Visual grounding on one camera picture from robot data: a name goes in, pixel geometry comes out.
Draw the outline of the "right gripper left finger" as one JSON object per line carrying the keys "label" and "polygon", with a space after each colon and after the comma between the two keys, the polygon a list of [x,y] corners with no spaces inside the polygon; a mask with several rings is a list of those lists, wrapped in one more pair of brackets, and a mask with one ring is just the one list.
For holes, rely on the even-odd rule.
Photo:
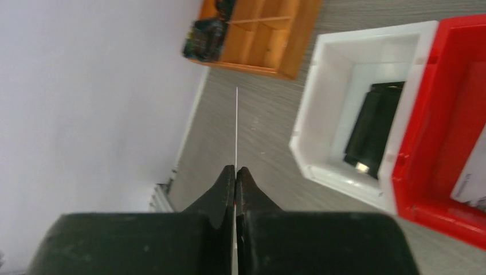
{"label": "right gripper left finger", "polygon": [[27,274],[230,274],[236,173],[176,213],[71,213],[46,232]]}

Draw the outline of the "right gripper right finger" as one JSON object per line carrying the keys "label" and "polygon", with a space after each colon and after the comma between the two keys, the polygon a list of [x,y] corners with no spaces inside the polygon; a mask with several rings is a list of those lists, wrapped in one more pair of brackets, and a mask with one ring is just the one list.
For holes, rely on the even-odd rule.
{"label": "right gripper right finger", "polygon": [[239,274],[418,274],[405,235],[385,214],[285,211],[248,168],[236,177]]}

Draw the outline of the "thin card edge-on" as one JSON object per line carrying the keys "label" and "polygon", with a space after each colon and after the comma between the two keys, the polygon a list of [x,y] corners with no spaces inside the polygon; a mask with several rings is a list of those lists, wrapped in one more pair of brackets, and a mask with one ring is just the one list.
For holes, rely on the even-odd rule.
{"label": "thin card edge-on", "polygon": [[234,168],[238,171],[238,87],[236,87],[235,94],[235,140],[234,140]]}

